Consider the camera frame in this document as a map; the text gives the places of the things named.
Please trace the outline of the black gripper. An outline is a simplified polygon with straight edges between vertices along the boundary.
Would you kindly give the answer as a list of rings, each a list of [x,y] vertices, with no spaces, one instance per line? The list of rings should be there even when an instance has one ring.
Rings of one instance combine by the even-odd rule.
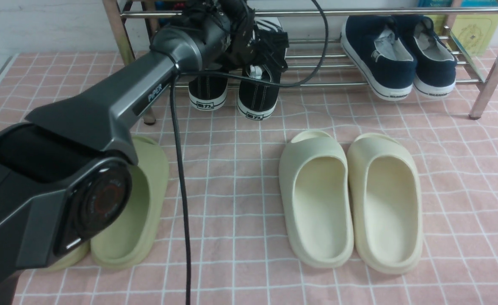
[[[288,34],[255,19],[245,0],[188,0],[177,25],[199,50],[197,62],[179,63],[179,72],[230,72],[248,66],[288,69]]]

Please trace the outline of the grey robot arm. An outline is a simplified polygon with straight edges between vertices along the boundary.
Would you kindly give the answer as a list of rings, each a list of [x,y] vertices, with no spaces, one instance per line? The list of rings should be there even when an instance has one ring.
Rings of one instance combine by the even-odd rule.
[[[130,129],[181,76],[250,65],[286,69],[288,35],[245,0],[189,0],[150,50],[74,97],[0,131],[0,305],[21,273],[88,252],[104,268],[143,261],[157,234],[169,161]]]

